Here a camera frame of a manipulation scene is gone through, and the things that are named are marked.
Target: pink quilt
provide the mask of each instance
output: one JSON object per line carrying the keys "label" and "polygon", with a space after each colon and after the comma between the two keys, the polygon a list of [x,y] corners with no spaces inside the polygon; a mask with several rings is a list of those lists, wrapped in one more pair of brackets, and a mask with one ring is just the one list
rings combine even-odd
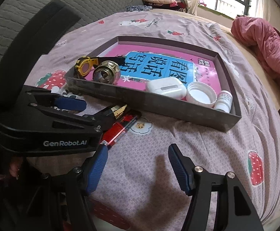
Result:
{"label": "pink quilt", "polygon": [[263,69],[280,86],[280,32],[262,18],[239,17],[232,34],[257,55]]}

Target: blue gripper pad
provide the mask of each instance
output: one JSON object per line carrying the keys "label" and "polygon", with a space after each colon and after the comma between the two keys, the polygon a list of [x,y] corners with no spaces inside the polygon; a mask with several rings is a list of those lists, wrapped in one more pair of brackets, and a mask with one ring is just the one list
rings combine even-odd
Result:
{"label": "blue gripper pad", "polygon": [[176,144],[171,144],[169,146],[168,157],[181,190],[190,196],[193,189],[191,185],[194,185],[193,172],[188,164],[184,164],[185,157],[182,155]]}
{"label": "blue gripper pad", "polygon": [[87,103],[84,100],[61,96],[54,101],[54,105],[60,109],[84,111]]}
{"label": "blue gripper pad", "polygon": [[102,172],[106,165],[108,159],[108,148],[107,146],[101,144],[99,145],[97,151],[95,152],[94,156],[90,160],[88,164],[88,171],[85,180],[86,185],[86,192],[87,194],[91,194],[97,188],[99,179],[101,178]]}

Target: bed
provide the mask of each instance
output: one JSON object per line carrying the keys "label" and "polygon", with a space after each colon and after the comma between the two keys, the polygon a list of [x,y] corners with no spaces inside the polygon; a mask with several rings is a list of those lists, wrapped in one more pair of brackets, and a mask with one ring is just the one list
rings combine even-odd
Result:
{"label": "bed", "polygon": [[[280,225],[280,91],[253,54],[233,38],[230,29],[204,18],[168,10],[117,13],[63,36],[48,55],[38,60],[26,84],[39,85],[47,74],[63,74],[79,56],[117,35],[167,38],[219,52],[236,81],[243,117],[224,134],[144,112],[142,124],[146,132],[134,129],[110,150],[93,198],[126,218],[135,230],[180,229],[190,199],[179,190],[166,159],[167,147],[176,142],[184,155],[210,172],[225,174],[233,170],[249,193],[265,230],[276,230]],[[64,83],[47,88],[71,95]],[[89,96],[79,98],[88,102],[81,115],[109,105]],[[41,172],[57,175],[82,164],[88,155],[30,158],[30,162]],[[265,180],[261,183],[253,184],[250,178],[250,155],[258,155],[265,164]],[[213,196],[212,216],[215,203]]]}

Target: gray cardboard box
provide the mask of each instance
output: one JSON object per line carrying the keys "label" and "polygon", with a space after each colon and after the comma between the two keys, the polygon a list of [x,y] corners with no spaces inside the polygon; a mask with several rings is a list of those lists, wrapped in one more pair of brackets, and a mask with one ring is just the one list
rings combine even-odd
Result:
{"label": "gray cardboard box", "polygon": [[123,102],[136,110],[144,110],[164,116],[170,116],[182,121],[211,127],[223,132],[233,128],[242,117],[237,94],[229,72],[217,52],[195,45],[167,39],[118,36],[101,45],[87,56],[102,57],[116,44],[159,47],[197,55],[201,58],[213,61],[218,74],[221,89],[230,91],[233,96],[232,109],[230,113],[202,107],[183,100],[176,100],[150,92],[78,79],[75,78],[74,67],[65,74],[69,90],[113,103]]}

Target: airpods case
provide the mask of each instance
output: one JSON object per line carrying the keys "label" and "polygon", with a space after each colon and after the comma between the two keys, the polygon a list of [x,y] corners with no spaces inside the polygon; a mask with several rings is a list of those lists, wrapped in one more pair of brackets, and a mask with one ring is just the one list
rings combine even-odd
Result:
{"label": "airpods case", "polygon": [[187,89],[179,79],[165,77],[147,82],[146,91],[180,100],[186,96]]}

